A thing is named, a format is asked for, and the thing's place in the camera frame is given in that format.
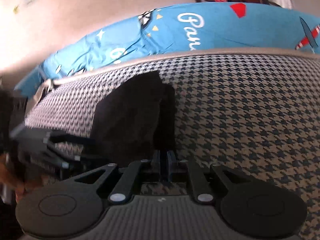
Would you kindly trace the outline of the person's left hand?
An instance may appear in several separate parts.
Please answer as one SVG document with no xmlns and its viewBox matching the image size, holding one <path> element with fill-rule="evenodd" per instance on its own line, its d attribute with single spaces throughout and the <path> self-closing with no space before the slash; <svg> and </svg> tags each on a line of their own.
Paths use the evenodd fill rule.
<svg viewBox="0 0 320 240">
<path fill-rule="evenodd" d="M 7 185 L 9 189 L 15 191 L 16 202 L 19 202 L 26 194 L 34 189 L 44 186 L 48 181 L 47 176 L 40 175 L 35 179 L 29 179 L 23 182 L 7 167 L 7 157 L 8 155 L 5 153 L 1 155 L 1 184 Z"/>
</svg>

